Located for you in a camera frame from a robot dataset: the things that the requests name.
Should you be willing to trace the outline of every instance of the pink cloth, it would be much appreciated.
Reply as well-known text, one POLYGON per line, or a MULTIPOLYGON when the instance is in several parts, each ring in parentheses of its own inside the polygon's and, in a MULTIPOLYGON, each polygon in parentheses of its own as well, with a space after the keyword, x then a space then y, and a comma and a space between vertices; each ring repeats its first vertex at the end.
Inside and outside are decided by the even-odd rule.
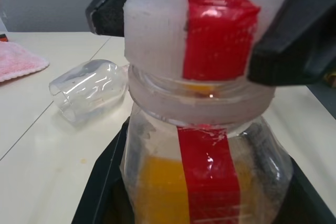
POLYGON ((0 41, 0 82, 45 69, 49 62, 13 42, 0 41))

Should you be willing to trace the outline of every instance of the white table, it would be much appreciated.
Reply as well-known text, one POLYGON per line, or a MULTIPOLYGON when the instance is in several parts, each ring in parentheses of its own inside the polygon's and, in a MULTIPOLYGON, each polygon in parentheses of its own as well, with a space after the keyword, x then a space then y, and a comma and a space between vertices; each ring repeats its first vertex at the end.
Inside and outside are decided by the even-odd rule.
MULTIPOLYGON (((92 57, 125 64, 123 39, 90 33, 8 36, 51 65, 0 86, 0 155, 11 148, 0 161, 0 223, 71 223, 92 167, 129 116, 132 100, 127 94, 115 113, 75 129, 51 104, 48 83, 92 57)), ((306 87, 278 89, 264 116, 336 214, 336 120, 306 87)))

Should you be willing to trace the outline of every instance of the red tape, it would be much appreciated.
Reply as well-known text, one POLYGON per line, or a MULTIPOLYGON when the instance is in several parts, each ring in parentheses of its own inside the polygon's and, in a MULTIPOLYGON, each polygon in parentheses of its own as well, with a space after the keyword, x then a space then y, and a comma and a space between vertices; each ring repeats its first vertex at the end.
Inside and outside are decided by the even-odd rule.
POLYGON ((260 8, 249 0, 188 0, 183 78, 235 79, 245 71, 260 8))
POLYGON ((225 130, 177 131, 190 223, 238 224, 240 189, 225 130))

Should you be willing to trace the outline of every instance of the clear plastic cup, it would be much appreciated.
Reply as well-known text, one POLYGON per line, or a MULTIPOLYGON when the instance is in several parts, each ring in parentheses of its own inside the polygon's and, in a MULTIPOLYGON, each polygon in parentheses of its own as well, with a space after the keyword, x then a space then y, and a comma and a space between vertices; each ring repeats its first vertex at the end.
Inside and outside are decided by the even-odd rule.
POLYGON ((109 60, 92 60, 49 84, 50 94, 71 123, 86 121, 113 109, 122 99, 127 73, 109 60))

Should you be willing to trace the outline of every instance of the black tray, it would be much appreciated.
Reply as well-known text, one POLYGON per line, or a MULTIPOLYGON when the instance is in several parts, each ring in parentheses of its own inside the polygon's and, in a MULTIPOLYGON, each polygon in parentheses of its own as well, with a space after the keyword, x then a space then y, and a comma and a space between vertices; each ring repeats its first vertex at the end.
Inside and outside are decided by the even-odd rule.
MULTIPOLYGON (((119 165, 129 120, 97 159, 72 224, 134 224, 119 165)), ((336 224, 336 219, 292 159, 294 176, 273 224, 336 224)))

